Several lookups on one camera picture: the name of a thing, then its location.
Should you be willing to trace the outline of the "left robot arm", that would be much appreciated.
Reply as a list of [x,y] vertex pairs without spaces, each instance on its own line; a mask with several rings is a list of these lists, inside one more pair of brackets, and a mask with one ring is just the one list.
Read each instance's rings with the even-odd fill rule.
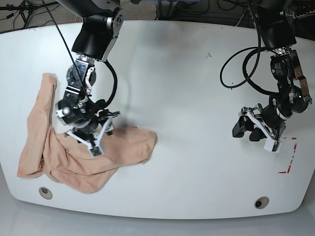
[[[266,107],[243,108],[232,129],[234,138],[242,138],[249,131],[250,140],[258,142],[271,138],[276,143],[285,129],[285,121],[293,113],[303,113],[312,103],[307,79],[304,76],[297,52],[295,36],[285,15],[287,0],[249,0],[249,12],[257,31],[258,46],[245,57],[242,65],[244,82],[261,94],[269,97]],[[271,52],[270,69],[277,81],[277,92],[261,88],[252,81],[255,72],[247,72],[252,56],[260,58],[261,52]]]

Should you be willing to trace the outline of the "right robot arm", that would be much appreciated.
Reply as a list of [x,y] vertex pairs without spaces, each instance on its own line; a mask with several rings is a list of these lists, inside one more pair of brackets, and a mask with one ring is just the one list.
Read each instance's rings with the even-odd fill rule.
[[[83,24],[71,49],[78,57],[67,71],[67,86],[63,98],[56,104],[56,116],[64,125],[72,126],[66,134],[86,145],[89,153],[96,157],[104,153],[102,137],[104,134],[112,135],[112,119],[119,115],[119,112],[107,110],[118,86],[117,74],[107,58],[126,12],[119,0],[61,0],[59,3],[81,17]],[[93,102],[95,61],[107,66],[114,82],[107,100]]]

